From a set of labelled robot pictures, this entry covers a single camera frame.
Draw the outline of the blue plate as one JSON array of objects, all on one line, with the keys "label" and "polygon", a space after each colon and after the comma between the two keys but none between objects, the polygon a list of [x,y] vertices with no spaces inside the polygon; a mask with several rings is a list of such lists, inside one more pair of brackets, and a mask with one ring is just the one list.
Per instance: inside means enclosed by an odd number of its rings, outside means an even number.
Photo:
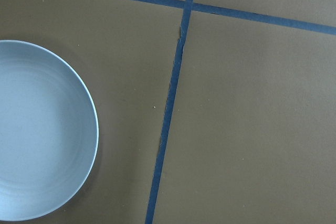
[{"label": "blue plate", "polygon": [[32,43],[1,41],[1,220],[44,216],[68,202],[93,167],[99,125],[73,68]]}]

